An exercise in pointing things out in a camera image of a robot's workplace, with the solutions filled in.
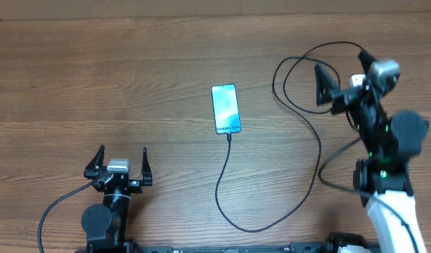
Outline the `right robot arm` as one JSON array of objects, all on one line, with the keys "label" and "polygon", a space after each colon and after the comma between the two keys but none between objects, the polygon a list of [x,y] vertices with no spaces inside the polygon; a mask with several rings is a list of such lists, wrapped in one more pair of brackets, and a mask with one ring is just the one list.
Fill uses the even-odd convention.
[{"label": "right robot arm", "polygon": [[316,103],[330,103],[334,115],[346,113],[368,151],[357,160],[351,193],[361,203],[378,235],[381,252],[425,252],[409,176],[409,162],[422,151],[429,122],[410,110],[389,117],[380,103],[396,86],[399,64],[378,60],[366,50],[358,55],[363,74],[350,80],[342,90],[327,71],[316,64]]}]

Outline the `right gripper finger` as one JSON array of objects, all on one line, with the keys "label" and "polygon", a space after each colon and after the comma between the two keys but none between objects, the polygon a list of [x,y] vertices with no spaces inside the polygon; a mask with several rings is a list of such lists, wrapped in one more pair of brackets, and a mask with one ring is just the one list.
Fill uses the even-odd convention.
[{"label": "right gripper finger", "polygon": [[332,103],[340,92],[340,87],[321,64],[317,63],[314,66],[314,71],[316,77],[316,104]]},{"label": "right gripper finger", "polygon": [[367,74],[368,71],[371,68],[371,65],[377,60],[374,56],[372,56],[368,51],[365,49],[361,49],[358,59],[361,62],[362,68],[364,70],[364,73]]}]

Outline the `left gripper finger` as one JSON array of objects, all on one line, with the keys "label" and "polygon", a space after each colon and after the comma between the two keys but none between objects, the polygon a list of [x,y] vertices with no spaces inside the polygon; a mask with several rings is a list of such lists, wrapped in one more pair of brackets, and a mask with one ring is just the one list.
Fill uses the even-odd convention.
[{"label": "left gripper finger", "polygon": [[147,148],[143,148],[142,152],[142,165],[141,165],[141,183],[143,186],[151,186],[153,184],[153,174],[148,162]]},{"label": "left gripper finger", "polygon": [[84,169],[85,178],[96,178],[98,176],[100,168],[103,167],[104,153],[105,146],[101,145],[94,158]]}]

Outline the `blue Galaxy smartphone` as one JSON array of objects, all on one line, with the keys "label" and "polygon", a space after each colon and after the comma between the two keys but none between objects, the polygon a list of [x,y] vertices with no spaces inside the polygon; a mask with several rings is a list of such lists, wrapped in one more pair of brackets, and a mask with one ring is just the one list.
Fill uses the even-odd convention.
[{"label": "blue Galaxy smartphone", "polygon": [[236,86],[225,84],[211,88],[214,123],[217,134],[233,134],[242,130]]}]

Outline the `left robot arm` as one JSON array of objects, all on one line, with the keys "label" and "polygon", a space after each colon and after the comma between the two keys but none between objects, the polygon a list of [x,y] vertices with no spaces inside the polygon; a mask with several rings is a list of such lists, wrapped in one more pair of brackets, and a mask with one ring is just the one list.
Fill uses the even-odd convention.
[{"label": "left robot arm", "polygon": [[86,252],[140,252],[134,239],[127,238],[131,195],[152,186],[153,175],[147,150],[142,152],[141,179],[129,178],[130,161],[111,159],[104,165],[105,147],[102,145],[84,169],[84,177],[91,180],[96,191],[103,194],[103,202],[88,207],[81,219],[86,233]]}]

